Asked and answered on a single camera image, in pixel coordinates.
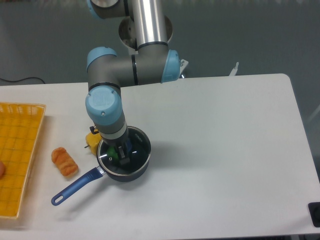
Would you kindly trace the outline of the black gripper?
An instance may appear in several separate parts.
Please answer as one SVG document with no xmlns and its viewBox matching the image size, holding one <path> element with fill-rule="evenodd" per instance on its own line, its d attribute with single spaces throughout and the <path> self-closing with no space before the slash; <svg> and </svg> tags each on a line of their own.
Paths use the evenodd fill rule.
<svg viewBox="0 0 320 240">
<path fill-rule="evenodd" d="M 111 134 L 100 133 L 95 126 L 91 126 L 90 132 L 92 134 L 99 133 L 101 136 L 101 141 L 112 147 L 118 147 L 119 163 L 121 166 L 128 165 L 130 163 L 130 158 L 125 154 L 122 146 L 125 143 L 126 152 L 130 153 L 132 151 L 133 145 L 129 138 L 129 127 L 125 125 L 120 131 Z"/>
</svg>

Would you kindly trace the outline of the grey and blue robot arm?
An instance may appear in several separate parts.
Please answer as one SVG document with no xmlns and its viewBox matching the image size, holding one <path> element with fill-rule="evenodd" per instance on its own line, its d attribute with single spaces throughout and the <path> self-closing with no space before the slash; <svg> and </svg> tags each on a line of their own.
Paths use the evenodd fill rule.
<svg viewBox="0 0 320 240">
<path fill-rule="evenodd" d="M 115 147 L 119 163 L 130 162 L 129 130 L 121 88 L 175 81 L 180 77 L 177 51 L 168 47 L 160 0 L 89 0 L 99 19 L 129 17 L 133 21 L 136 53 L 118 57 L 109 47 L 96 47 L 87 56 L 88 95 L 85 106 L 103 141 Z"/>
</svg>

